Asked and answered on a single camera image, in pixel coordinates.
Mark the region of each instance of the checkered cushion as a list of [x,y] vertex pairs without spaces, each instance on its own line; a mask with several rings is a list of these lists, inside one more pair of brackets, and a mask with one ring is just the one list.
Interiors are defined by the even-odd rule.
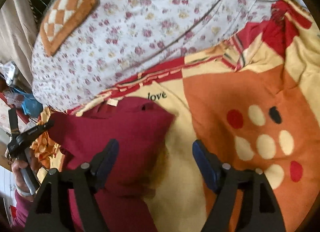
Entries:
[[47,55],[52,56],[63,41],[89,15],[97,0],[56,0],[40,27]]

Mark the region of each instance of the black dot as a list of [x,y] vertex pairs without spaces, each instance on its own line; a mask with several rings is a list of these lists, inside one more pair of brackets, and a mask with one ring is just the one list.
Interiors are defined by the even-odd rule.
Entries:
[[269,109],[269,116],[276,124],[282,123],[282,118],[276,106]]

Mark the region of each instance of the human hand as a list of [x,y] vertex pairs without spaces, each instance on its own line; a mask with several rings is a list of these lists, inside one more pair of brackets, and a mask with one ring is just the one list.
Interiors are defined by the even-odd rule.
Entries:
[[[39,169],[42,167],[42,164],[38,162],[38,159],[34,155],[34,151],[31,149],[30,149],[30,156],[31,156],[30,167],[35,173],[38,173]],[[29,192],[29,189],[28,189],[28,186],[22,177],[20,169],[27,168],[27,166],[28,166],[28,163],[21,161],[21,160],[15,160],[11,166],[15,183],[24,192]],[[20,193],[19,193],[19,195],[28,201],[33,201],[35,198],[34,195],[24,196],[24,195],[21,195]]]

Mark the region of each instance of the person's arm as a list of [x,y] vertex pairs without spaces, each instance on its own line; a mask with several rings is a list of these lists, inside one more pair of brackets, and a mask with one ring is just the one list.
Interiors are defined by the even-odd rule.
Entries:
[[[31,169],[37,173],[39,169],[41,168],[41,163],[38,162],[38,159],[35,158],[33,151],[30,150],[31,154]],[[24,169],[28,166],[28,164],[24,161],[15,160],[12,164],[12,173],[14,175],[16,186],[18,186],[22,191],[29,192],[28,186],[24,182],[24,179],[21,175],[20,169]],[[16,190],[14,194],[16,201],[17,201],[17,212],[16,212],[16,218],[13,219],[12,228],[15,229],[15,231],[22,231],[25,223],[27,221],[29,209],[32,205],[32,202],[35,198],[34,195],[32,196],[23,196],[19,194],[19,191]]]

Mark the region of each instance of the pink sleeve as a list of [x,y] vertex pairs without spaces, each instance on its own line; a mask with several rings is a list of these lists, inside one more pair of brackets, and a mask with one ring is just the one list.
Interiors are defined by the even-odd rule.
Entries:
[[16,218],[13,219],[12,228],[15,231],[23,231],[32,202],[21,197],[17,191],[15,191],[14,196],[17,201],[17,212]]

